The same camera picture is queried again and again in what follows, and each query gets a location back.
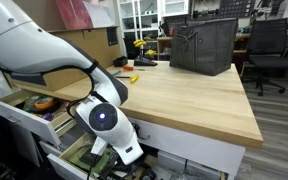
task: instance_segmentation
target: cabinet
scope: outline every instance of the cabinet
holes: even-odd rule
[[[162,0],[162,16],[178,16],[189,13],[189,0]]]
[[[118,0],[120,27],[123,38],[157,37],[161,21],[158,0]]]

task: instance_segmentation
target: robotic arm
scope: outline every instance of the robotic arm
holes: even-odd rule
[[[68,67],[101,82],[75,115],[85,131],[97,135],[92,152],[101,155],[109,143],[125,164],[140,157],[133,126],[117,108],[127,100],[126,86],[80,48],[41,29],[12,0],[0,0],[0,69],[27,76]]]

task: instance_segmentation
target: gray floor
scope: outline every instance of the gray floor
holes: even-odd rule
[[[265,85],[259,97],[254,84],[244,84],[264,144],[260,150],[247,148],[237,180],[288,180],[288,82],[273,82],[285,86],[286,93]]]

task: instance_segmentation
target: office chair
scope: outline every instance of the office chair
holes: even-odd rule
[[[287,18],[255,21],[252,25],[246,57],[247,61],[259,71],[259,75],[253,79],[242,77],[248,79],[242,82],[256,82],[256,88],[260,88],[259,96],[263,96],[263,84],[279,87],[279,93],[284,93],[286,90],[285,87],[264,79],[263,72],[288,69],[288,59],[285,57],[288,54],[286,53],[287,30]]]

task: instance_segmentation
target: black mesh basket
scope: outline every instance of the black mesh basket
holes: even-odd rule
[[[237,19],[175,27],[170,66],[215,76],[231,67]]]

